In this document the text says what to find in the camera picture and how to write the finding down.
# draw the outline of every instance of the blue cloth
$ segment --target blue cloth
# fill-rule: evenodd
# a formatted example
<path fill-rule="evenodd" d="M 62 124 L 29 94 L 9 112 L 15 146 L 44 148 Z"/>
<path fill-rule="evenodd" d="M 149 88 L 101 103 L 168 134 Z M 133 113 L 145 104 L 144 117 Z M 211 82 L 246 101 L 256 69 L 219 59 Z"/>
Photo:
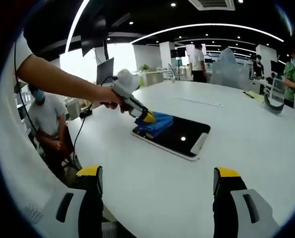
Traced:
<path fill-rule="evenodd" d="M 156 122 L 146 123 L 142 119 L 136 119 L 138 130 L 149 133 L 151 136 L 158 136 L 164 129 L 173 124 L 174 118 L 168 114 L 153 112 Z"/>

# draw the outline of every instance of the white pillar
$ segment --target white pillar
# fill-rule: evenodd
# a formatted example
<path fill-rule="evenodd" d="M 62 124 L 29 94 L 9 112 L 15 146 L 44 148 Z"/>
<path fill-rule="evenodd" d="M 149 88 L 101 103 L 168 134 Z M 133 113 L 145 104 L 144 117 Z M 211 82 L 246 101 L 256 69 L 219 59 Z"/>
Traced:
<path fill-rule="evenodd" d="M 270 77 L 272 73 L 271 61 L 277 62 L 277 52 L 275 49 L 264 45 L 256 47 L 256 53 L 262 56 L 262 65 L 264 66 L 264 76 Z"/>
<path fill-rule="evenodd" d="M 168 68 L 169 63 L 174 67 L 175 59 L 172 60 L 171 58 L 171 50 L 175 49 L 175 44 L 167 41 L 160 43 L 159 46 L 161 51 L 162 68 Z"/>

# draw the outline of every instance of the man in gray shirt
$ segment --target man in gray shirt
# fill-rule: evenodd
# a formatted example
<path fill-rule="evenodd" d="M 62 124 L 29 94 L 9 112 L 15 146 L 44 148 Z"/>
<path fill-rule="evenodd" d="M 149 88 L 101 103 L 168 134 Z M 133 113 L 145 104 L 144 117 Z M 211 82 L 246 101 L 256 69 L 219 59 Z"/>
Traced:
<path fill-rule="evenodd" d="M 70 154 L 73 152 L 73 145 L 65 124 L 66 109 L 55 95 L 45 94 L 33 85 L 29 85 L 28 88 L 35 98 L 28 111 L 35 128 L 31 126 L 32 134 L 45 152 L 46 164 L 60 180 L 64 180 L 61 163 L 64 159 L 70 161 Z"/>

